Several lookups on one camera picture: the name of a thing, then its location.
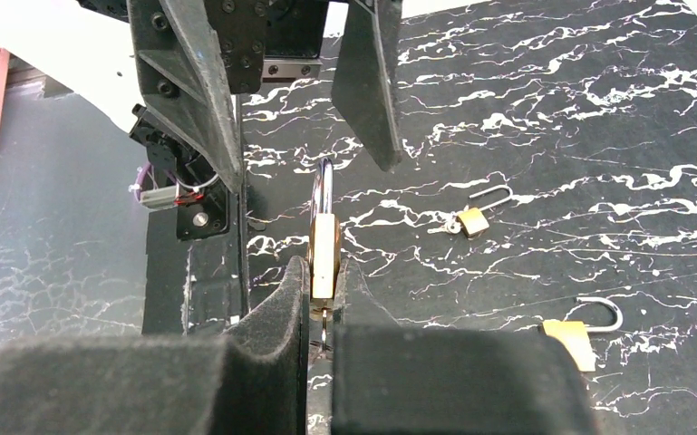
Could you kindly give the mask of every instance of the black marble table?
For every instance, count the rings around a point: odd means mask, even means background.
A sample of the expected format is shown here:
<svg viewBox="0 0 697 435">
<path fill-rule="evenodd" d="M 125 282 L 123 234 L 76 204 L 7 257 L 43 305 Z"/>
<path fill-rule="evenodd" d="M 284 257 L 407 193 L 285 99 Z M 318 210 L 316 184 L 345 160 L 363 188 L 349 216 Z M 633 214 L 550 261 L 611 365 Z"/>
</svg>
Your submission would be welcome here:
<svg viewBox="0 0 697 435">
<path fill-rule="evenodd" d="M 247 102 L 259 302 L 305 252 L 319 158 L 334 160 L 344 256 L 401 325 L 535 328 L 605 323 L 586 375 L 603 433 L 697 430 L 697 17 L 676 0 L 492 2 L 411 19 L 399 85 L 406 156 L 380 172 L 320 80 Z M 480 237 L 429 234 L 468 195 L 509 184 Z M 328 397 L 330 376 L 311 381 Z M 324 433 L 326 405 L 310 426 Z"/>
</svg>

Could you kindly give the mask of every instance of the bolt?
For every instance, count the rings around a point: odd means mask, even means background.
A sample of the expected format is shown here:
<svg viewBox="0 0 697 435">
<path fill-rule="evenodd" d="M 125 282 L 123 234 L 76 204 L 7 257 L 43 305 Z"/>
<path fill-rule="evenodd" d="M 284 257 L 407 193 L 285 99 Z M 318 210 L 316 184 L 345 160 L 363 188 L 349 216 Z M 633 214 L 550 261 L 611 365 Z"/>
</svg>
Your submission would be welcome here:
<svg viewBox="0 0 697 435">
<path fill-rule="evenodd" d="M 165 97 L 176 97 L 178 94 L 177 88 L 175 88 L 175 85 L 172 84 L 167 79 L 161 79 L 159 82 L 156 84 L 156 89 L 159 90 L 159 93 Z"/>
<path fill-rule="evenodd" d="M 224 52 L 231 52 L 231 51 L 233 51 L 233 41 L 231 41 L 231 40 L 229 40 L 229 39 L 226 39 L 226 38 L 223 38 L 223 42 L 220 43 L 220 48 L 221 48 Z"/>
<path fill-rule="evenodd" d="M 233 3 L 233 0 L 225 0 L 223 2 L 223 11 L 225 11 L 227 14 L 230 14 L 231 12 L 236 10 L 236 4 Z"/>
<path fill-rule="evenodd" d="M 257 16 L 266 15 L 266 6 L 262 2 L 257 2 L 255 5 L 255 14 L 257 14 Z"/>
<path fill-rule="evenodd" d="M 169 30 L 169 20 L 167 16 L 161 12 L 157 12 L 150 16 L 150 25 L 159 32 Z"/>
<path fill-rule="evenodd" d="M 203 211 L 199 211 L 199 213 L 193 216 L 193 225 L 195 227 L 204 227 L 207 225 L 208 222 L 209 215 L 207 215 L 207 213 L 204 213 Z"/>
</svg>

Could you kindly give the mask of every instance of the floor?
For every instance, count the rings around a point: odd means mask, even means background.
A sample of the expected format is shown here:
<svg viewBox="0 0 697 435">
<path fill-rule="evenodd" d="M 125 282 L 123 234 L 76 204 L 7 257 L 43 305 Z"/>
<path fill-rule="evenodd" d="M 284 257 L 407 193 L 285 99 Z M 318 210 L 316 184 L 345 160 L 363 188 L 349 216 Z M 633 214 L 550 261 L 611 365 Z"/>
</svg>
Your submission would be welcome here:
<svg viewBox="0 0 697 435">
<path fill-rule="evenodd" d="M 593 339 L 597 372 L 586 375 L 603 433 L 697 430 L 692 11 L 678 0 L 547 0 L 412 18 L 398 70 L 407 155 L 394 174 L 374 167 L 329 103 L 337 47 L 324 48 L 321 80 L 247 102 L 250 209 L 267 223 L 249 242 L 252 302 L 305 252 L 312 172 L 328 155 L 344 255 L 395 322 L 606 322 L 573 297 L 608 297 L 624 326 Z M 126 187 L 144 153 L 78 97 L 10 95 L 6 108 L 0 343 L 137 333 L 146 216 Z M 73 164 L 42 166 L 56 161 Z M 484 235 L 428 233 L 469 194 L 504 183 L 517 195 L 487 213 Z M 317 372 L 314 396 L 330 381 Z M 325 408 L 311 409 L 313 433 L 326 433 Z"/>
</svg>

